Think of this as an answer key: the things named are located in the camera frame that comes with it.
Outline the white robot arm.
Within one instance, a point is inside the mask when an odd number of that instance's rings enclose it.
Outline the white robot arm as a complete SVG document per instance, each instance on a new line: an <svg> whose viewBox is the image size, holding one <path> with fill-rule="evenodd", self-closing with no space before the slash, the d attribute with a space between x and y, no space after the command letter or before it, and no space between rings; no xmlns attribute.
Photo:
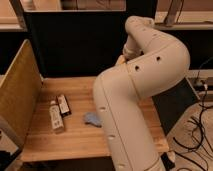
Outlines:
<svg viewBox="0 0 213 171"><path fill-rule="evenodd" d="M187 74L190 54L176 37L154 28L148 17L130 16L125 62L100 73L93 98L116 171L166 171L139 101L177 85Z"/></svg>

